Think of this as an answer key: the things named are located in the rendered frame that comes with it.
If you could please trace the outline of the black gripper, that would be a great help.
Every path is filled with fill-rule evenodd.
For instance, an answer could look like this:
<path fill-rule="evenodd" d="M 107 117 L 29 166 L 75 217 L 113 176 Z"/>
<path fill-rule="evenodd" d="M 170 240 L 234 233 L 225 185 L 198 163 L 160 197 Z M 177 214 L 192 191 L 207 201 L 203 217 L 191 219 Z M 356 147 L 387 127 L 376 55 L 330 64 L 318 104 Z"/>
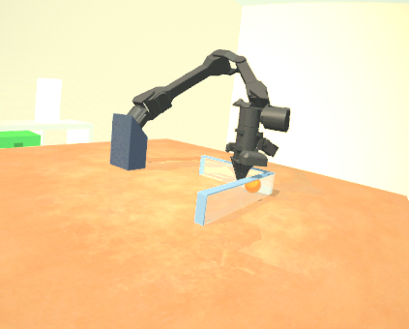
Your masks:
<path fill-rule="evenodd" d="M 261 136 L 259 128 L 237 125 L 236 142 L 228 142 L 225 147 L 227 153 L 234 152 L 230 156 L 236 179 L 245 179 L 253 166 L 267 166 L 268 158 L 256 149 L 258 137 Z"/>

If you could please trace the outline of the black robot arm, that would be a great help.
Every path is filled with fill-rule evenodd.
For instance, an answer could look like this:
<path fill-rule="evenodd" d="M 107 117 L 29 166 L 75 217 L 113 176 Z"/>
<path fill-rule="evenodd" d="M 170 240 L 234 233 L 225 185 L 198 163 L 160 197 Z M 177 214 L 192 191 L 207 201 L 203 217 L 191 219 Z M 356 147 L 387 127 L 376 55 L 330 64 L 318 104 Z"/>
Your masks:
<path fill-rule="evenodd" d="M 235 62 L 235 69 L 231 68 L 229 61 Z M 237 125 L 259 128 L 261 123 L 264 129 L 287 134 L 291 116 L 290 107 L 271 105 L 266 85 L 256 78 L 246 57 L 226 49 L 214 50 L 206 57 L 203 64 L 176 78 L 170 84 L 157 86 L 133 97 L 131 102 L 134 106 L 126 115 L 132 115 L 142 129 L 148 121 L 169 110 L 173 99 L 191 89 L 193 85 L 211 75 L 235 73 L 241 75 L 248 96 L 248 102 L 239 98 L 232 104 L 240 108 Z M 263 137 L 263 134 L 261 132 L 261 136 L 258 137 L 256 149 L 262 150 L 267 156 L 274 157 L 278 147 Z"/>

